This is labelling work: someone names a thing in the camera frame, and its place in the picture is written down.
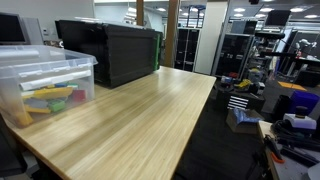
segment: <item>metal shelving unit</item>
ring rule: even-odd
[[[174,68],[192,72],[196,60],[200,30],[178,29]]]

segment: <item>dark carpet floor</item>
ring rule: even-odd
[[[270,113],[279,95],[291,96],[293,89],[282,88],[276,81],[268,82],[264,96],[262,115],[270,120]],[[320,88],[308,88],[308,92],[320,95]],[[225,123],[227,112],[217,110],[216,91],[213,89],[200,115],[198,123],[181,157],[175,180],[242,180],[253,162],[252,154],[261,149],[258,135],[233,133]],[[312,113],[318,118],[318,110]],[[250,179],[257,179],[257,169]]]

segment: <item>white wall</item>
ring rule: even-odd
[[[1,0],[0,12],[38,18],[41,28],[49,30],[44,40],[57,40],[54,21],[74,17],[94,17],[93,0]]]
[[[162,16],[151,11],[145,11],[149,17],[151,28],[163,33]]]
[[[198,46],[195,72],[211,74],[215,51],[218,45],[222,22],[228,2],[208,2]]]
[[[124,16],[128,12],[128,6],[108,6],[99,5],[94,6],[95,17],[102,20],[123,22]],[[163,32],[162,16],[151,11],[145,10],[145,21],[147,21],[147,28],[155,29]]]
[[[128,6],[94,6],[95,17],[98,19],[123,22]]]

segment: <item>chair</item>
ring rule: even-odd
[[[0,114],[0,177],[24,173],[27,163]]]

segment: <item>ceiling light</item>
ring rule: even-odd
[[[266,17],[266,15],[264,15],[264,14],[257,14],[256,17],[257,17],[257,18],[262,18],[262,17]]]
[[[198,9],[197,8],[191,8],[190,11],[198,12]]]
[[[292,8],[292,9],[290,9],[290,11],[291,12],[302,12],[302,11],[304,11],[304,9],[302,9],[302,8]]]
[[[317,15],[306,15],[305,18],[317,18]]]
[[[166,11],[164,8],[158,8],[157,10],[158,10],[158,11],[161,11],[161,12]]]
[[[270,12],[272,10],[274,10],[274,9],[272,9],[272,8],[262,8],[262,9],[260,9],[261,12]]]
[[[128,8],[128,11],[130,11],[130,12],[137,12],[137,9],[132,8],[132,7],[129,7],[129,8]]]
[[[243,14],[235,14],[234,16],[235,16],[235,17],[242,17]]]
[[[246,10],[243,9],[243,8],[236,8],[236,9],[234,9],[234,11],[235,11],[235,12],[244,12],[244,11],[246,11]]]

